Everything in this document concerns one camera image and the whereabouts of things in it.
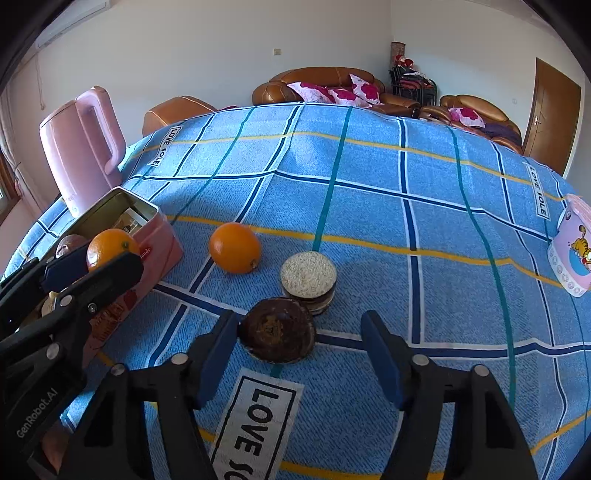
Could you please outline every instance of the blue plaid bedsheet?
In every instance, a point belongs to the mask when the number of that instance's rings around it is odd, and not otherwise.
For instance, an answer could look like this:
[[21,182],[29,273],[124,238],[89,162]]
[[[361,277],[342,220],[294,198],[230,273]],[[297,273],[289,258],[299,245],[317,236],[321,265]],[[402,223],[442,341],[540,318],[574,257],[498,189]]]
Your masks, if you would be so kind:
[[[317,248],[337,266],[337,290],[316,318],[312,355],[281,371],[305,389],[279,480],[377,479],[385,467],[400,416],[363,351],[368,309],[440,365],[485,364],[514,405],[540,478],[560,476],[591,428],[591,295],[569,296],[546,257],[569,184],[484,138],[358,108],[285,103],[179,125],[158,166],[149,163],[170,127],[129,147],[120,168],[125,188],[169,215],[184,258],[93,360],[65,420],[76,425],[112,362],[142,368],[184,351],[220,307],[245,313],[281,295],[283,261]],[[537,216],[525,164],[540,177],[550,220]],[[58,200],[6,274],[42,256],[71,221]],[[225,274],[208,256],[209,236],[230,221],[252,225],[261,240],[252,274]],[[235,347],[216,397],[196,414],[208,442],[241,367],[271,371]],[[157,478],[166,478],[156,413],[146,414]],[[433,479],[445,466],[452,415],[444,409]]]

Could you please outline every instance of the love sole label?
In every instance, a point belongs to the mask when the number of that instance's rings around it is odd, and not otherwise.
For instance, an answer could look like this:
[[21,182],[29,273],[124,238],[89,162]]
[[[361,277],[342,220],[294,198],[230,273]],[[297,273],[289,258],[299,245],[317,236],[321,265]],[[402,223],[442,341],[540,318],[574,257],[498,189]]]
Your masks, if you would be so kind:
[[240,370],[210,453],[220,480],[275,478],[303,390],[298,383]]

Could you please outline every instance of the wooden door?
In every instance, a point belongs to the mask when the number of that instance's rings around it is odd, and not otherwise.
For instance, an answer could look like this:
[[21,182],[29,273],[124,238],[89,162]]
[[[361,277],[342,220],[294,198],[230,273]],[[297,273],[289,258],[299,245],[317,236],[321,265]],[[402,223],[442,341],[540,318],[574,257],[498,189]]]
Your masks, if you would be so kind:
[[564,173],[579,122],[581,87],[537,59],[534,101],[524,142],[524,155]]

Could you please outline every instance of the window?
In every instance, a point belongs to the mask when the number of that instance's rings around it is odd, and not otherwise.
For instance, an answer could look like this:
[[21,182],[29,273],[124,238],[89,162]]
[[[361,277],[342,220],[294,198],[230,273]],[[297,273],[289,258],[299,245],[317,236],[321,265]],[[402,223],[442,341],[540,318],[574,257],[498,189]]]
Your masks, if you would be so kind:
[[14,179],[8,170],[4,156],[0,153],[0,225],[18,201],[19,197],[14,188]]

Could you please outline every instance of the brown leather sofa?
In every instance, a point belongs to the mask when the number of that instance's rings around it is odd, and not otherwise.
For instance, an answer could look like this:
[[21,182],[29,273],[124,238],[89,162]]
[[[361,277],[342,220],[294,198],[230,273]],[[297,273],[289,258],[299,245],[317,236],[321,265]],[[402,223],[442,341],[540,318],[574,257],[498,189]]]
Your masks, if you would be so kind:
[[[481,137],[485,137],[499,145],[504,145],[519,155],[523,155],[522,138],[519,127],[505,115],[505,112],[492,103],[473,95],[444,95],[441,97],[441,100],[439,100],[439,105],[440,106],[424,106],[421,108],[419,117],[461,128],[462,130],[466,130],[473,134],[480,135]],[[461,107],[475,110],[482,117],[486,124],[497,123],[511,128],[519,136],[519,145],[512,142],[508,138],[490,137],[477,128],[466,127],[460,122],[452,121],[452,117],[447,109]]]
[[373,83],[379,90],[379,99],[384,105],[374,105],[373,111],[387,115],[408,116],[416,118],[420,111],[420,104],[414,100],[385,93],[384,84],[371,75],[370,72],[347,67],[305,67],[288,70],[275,75],[271,80],[258,86],[252,92],[252,104],[301,102],[302,97],[287,85],[294,82],[308,82],[323,87],[350,87],[349,73],[357,75],[366,82]]
[[189,95],[174,97],[156,105],[144,115],[142,135],[146,137],[166,125],[211,112],[217,112],[217,109],[198,98]]

